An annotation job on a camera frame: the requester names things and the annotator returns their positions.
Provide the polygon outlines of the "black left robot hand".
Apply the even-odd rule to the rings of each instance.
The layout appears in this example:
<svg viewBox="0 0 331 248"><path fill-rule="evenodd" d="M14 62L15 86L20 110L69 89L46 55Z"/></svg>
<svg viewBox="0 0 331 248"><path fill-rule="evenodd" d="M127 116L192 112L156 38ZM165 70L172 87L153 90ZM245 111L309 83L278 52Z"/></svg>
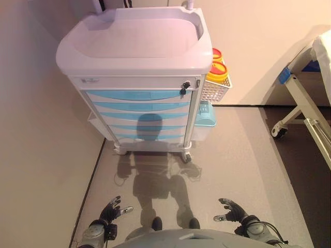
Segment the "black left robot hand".
<svg viewBox="0 0 331 248"><path fill-rule="evenodd" d="M111 224L112 221L120 217L121 215L128 214L134 210L133 206L121 207L121 197L116 196L110 200L110 202L104 207L100 214L100 219Z"/></svg>

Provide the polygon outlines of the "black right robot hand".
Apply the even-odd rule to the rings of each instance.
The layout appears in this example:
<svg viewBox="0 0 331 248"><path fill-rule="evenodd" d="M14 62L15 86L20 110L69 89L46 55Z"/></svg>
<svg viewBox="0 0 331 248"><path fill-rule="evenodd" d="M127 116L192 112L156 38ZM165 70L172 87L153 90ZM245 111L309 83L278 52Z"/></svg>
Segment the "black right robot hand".
<svg viewBox="0 0 331 248"><path fill-rule="evenodd" d="M213 220L215 222L230 221L241 223L243 219L248 216L246 211L239 204L230 199L220 198L219 202L223 204L224 209L228 210L229 212L226 214L214 216Z"/></svg>

